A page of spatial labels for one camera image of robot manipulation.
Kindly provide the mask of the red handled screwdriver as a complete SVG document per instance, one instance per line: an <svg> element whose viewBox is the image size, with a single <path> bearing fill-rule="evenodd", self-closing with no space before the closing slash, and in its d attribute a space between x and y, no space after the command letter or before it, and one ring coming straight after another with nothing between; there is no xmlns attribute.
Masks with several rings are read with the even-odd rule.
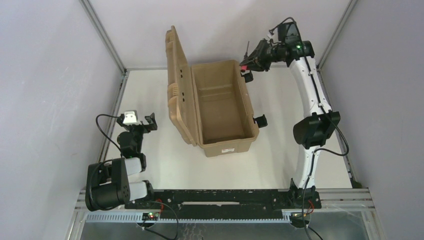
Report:
<svg viewBox="0 0 424 240"><path fill-rule="evenodd" d="M244 56L243 56L243 60L240 63L240 71L241 72L247 72L247 71L250 70L249 67L248 67L248 64L249 64L249 61L250 61L249 56L248 56L249 45L250 45L250 42L248 41L247 46L246 46L246 51L245 51Z"/></svg>

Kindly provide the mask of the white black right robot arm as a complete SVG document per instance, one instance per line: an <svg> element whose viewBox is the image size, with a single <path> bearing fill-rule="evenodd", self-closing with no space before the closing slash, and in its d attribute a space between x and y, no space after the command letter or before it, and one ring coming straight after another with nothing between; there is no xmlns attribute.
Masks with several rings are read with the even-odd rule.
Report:
<svg viewBox="0 0 424 240"><path fill-rule="evenodd" d="M309 41L278 42L262 39L251 52L245 52L241 73L266 72L272 63L285 62L300 92L303 119L293 126L293 137L299 145L294 177L286 194L287 203L295 209L317 206L315 173L321 152L336 130L341 116L333 111L317 81L315 53Z"/></svg>

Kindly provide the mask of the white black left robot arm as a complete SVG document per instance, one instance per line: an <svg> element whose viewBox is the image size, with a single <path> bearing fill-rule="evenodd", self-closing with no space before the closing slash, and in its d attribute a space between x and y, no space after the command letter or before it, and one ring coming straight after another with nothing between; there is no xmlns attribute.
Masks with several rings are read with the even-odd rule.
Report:
<svg viewBox="0 0 424 240"><path fill-rule="evenodd" d="M113 142L120 157L88 166L85 205L91 212L154 199L154 189L148 180L131 181L130 177L147 168L142 143L145 134L158 129L155 114L145 116L147 123L138 119L136 110L125 111L114 119L125 129Z"/></svg>

